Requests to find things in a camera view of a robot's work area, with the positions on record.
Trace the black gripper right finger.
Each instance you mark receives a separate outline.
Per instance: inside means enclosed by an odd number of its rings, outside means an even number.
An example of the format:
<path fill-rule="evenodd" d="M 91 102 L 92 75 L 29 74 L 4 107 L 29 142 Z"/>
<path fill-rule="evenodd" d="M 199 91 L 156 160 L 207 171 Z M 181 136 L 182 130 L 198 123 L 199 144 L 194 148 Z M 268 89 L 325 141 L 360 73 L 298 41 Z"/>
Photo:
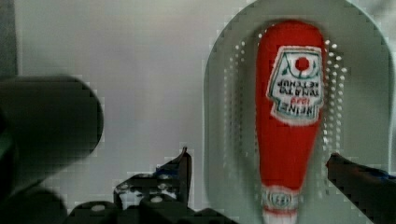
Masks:
<path fill-rule="evenodd" d="M 396 223 L 396 182 L 388 172 L 333 153 L 326 162 L 328 179 L 374 224 Z"/>

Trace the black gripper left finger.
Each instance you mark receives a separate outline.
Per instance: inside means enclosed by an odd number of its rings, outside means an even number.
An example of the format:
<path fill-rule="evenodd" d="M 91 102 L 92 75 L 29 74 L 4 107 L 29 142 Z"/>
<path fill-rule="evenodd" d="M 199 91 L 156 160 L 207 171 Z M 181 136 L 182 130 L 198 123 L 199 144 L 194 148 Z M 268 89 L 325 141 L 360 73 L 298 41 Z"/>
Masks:
<path fill-rule="evenodd" d="M 64 224 L 237 224 L 223 214 L 188 206 L 191 155 L 186 147 L 153 173 L 137 174 L 118 184 L 113 201 L 78 205 Z"/>

